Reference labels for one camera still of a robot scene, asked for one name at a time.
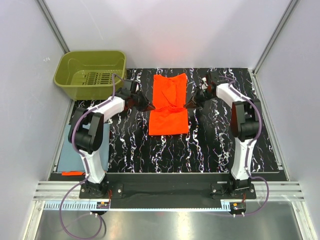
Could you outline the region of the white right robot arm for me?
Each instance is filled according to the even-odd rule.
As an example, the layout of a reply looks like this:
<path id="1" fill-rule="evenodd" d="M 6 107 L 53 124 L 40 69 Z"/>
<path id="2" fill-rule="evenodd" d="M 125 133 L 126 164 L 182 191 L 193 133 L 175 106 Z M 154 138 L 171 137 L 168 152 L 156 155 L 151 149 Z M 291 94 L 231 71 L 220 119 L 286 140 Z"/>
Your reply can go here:
<path id="1" fill-rule="evenodd" d="M 231 108 L 230 129 L 235 138 L 235 153 L 229 179 L 220 191 L 213 196 L 228 195 L 242 199 L 251 190 L 251 161 L 254 147 L 262 132 L 261 101 L 251 99 L 235 89 L 235 81 L 226 76 L 219 76 L 214 71 L 208 72 L 196 87 L 186 109 L 202 108 L 205 102 L 218 98 Z"/>

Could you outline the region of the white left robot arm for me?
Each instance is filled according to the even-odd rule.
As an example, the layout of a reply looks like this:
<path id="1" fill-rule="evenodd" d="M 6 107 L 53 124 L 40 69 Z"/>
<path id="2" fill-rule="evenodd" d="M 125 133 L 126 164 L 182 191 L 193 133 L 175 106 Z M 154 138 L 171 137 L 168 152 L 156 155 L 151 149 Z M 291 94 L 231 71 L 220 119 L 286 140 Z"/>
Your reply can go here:
<path id="1" fill-rule="evenodd" d="M 68 141 L 79 154 L 85 179 L 81 182 L 81 193 L 92 198 L 103 198 L 110 193 L 108 180 L 102 166 L 99 149 L 103 143 L 104 125 L 113 116 L 135 108 L 139 112 L 155 109 L 136 80 L 124 80 L 123 87 L 116 89 L 107 100 L 90 108 L 76 109 L 68 133 Z"/>

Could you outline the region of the orange t shirt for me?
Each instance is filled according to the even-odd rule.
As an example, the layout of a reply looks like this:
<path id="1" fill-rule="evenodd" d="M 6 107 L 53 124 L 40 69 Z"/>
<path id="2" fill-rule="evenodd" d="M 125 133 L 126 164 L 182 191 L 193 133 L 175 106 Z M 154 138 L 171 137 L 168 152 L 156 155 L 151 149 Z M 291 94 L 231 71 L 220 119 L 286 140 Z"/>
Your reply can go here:
<path id="1" fill-rule="evenodd" d="M 189 132 L 187 98 L 187 75 L 174 77 L 153 76 L 152 103 L 155 109 L 149 115 L 150 136 L 171 136 Z"/>

